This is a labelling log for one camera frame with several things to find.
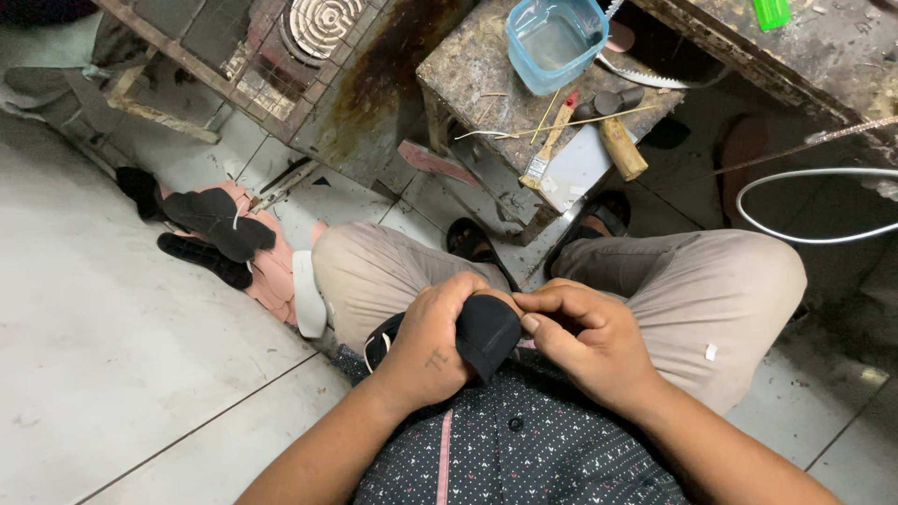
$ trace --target polka dot shirt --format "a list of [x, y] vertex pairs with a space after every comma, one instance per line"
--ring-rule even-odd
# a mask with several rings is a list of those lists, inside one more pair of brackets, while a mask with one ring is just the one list
[[[345, 346], [333, 363], [353, 380], [367, 375]], [[355, 503], [688, 503], [646, 447], [538, 351], [518, 349], [489, 386], [405, 420]]]

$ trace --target fingernail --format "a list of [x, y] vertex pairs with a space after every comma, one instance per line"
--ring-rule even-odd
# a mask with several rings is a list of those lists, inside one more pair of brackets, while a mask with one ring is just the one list
[[521, 326], [530, 334], [536, 332], [536, 329], [540, 327], [540, 322], [533, 317], [532, 315], [525, 315], [521, 318]]

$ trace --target plastic container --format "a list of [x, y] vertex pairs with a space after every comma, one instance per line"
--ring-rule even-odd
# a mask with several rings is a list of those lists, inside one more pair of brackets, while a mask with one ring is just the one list
[[762, 30], [777, 28], [789, 20], [788, 0], [754, 0], [754, 10]]
[[535, 94], [549, 94], [593, 63], [608, 40], [595, 0], [523, 0], [508, 15], [508, 58]]

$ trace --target hand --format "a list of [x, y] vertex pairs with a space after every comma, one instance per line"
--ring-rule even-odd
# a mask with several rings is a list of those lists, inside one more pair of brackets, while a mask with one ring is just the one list
[[406, 414], [440, 403], [473, 377], [455, 350], [455, 320], [486, 281], [463, 271], [418, 293], [402, 319], [390, 351], [366, 380], [393, 408]]
[[[652, 366], [636, 318], [619, 299], [567, 279], [513, 297], [529, 313], [521, 326], [536, 349], [593, 401], [630, 418], [666, 385]], [[571, 318], [576, 337], [556, 321]]]

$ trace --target forearm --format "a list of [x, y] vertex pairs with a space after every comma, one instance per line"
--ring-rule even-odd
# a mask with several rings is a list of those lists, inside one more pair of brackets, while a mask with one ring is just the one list
[[271, 462], [237, 504], [345, 502], [406, 415], [367, 378]]
[[663, 378], [642, 404], [627, 417], [713, 502], [839, 503], [798, 467]]

